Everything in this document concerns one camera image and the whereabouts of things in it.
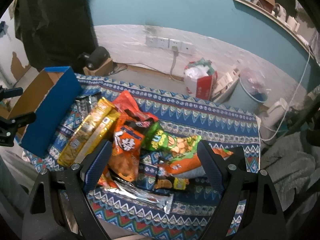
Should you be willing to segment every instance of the red snack bag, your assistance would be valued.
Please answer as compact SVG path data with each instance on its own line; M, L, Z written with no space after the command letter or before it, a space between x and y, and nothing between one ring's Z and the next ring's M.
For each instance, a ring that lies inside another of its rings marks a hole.
M109 167L122 179L132 182L138 177L140 146L154 120L141 121L136 113L125 110L118 119Z
M112 103L116 106L118 112L123 113L126 109L128 109L141 121L145 121L148 118L152 118L154 122L159 120L158 117L151 113L141 112L136 100L134 100L132 95L127 90L123 91L115 100L113 100Z

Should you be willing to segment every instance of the metal screw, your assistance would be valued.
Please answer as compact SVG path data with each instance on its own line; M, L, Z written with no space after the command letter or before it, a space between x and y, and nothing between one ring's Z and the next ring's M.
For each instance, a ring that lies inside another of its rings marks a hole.
M40 174L44 175L48 172L47 168L41 169Z
M234 164L229 164L228 168L229 170L235 171L237 169L237 166L235 166Z
M71 169L73 169L74 171L80 168L80 164L79 163L74 163L71 165Z
M261 170L260 173L261 173L261 175L263 175L263 176L267 176L267 175L268 175L268 173L267 173L266 170Z

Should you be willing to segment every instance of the white wall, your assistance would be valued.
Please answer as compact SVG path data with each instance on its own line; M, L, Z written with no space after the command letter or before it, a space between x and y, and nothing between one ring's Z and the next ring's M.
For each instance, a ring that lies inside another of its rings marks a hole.
M6 30L6 34L2 34L0 38L0 69L2 75L8 81L8 85L12 86L17 82L11 73L12 52L17 53L17 57L23 67L27 66L29 61L27 59L22 41L15 38L14 19L10 19L8 9L1 17L1 21L5 21L5 24L8 25L8 29Z
M267 106L273 105L280 97L290 101L297 86L292 77L265 59L232 44L197 33L145 25L102 25L95 26L95 32L99 45L104 46L113 60L119 63L140 62L169 73L173 52L147 47L146 35L152 35L194 44L195 54L180 53L177 57L173 70L173 74L177 76L183 76L184 67L188 62L199 60L201 57L211 60L219 73L232 70L232 66L238 62L241 62L238 64L240 68L247 66L260 70L266 78L267 88L271 89ZM295 102L302 102L305 94L306 90L300 87Z

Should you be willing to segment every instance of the power outlet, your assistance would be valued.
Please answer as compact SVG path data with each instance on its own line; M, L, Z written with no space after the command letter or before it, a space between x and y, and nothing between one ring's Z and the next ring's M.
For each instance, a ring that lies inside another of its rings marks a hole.
M158 37L146 36L146 45L149 47L157 48L158 47Z
M195 46L191 42L183 41L180 52L192 55L195 52Z
M169 39L158 37L158 48L168 49L169 48Z
M181 50L181 45L182 45L182 41L178 41L178 40L169 40L169 49L172 50L173 46L176 46L178 48L178 51Z

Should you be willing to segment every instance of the blue gripper pad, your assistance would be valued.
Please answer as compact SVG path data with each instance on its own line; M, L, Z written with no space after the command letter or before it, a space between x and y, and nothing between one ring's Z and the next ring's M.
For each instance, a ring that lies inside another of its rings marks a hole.
M214 161L214 155L216 154L212 151L211 147L203 140L198 143L197 154L212 189L222 195L225 191L225 187L223 185L224 176Z
M84 177L82 191L88 194L94 190L112 153L112 143L107 141L98 153Z

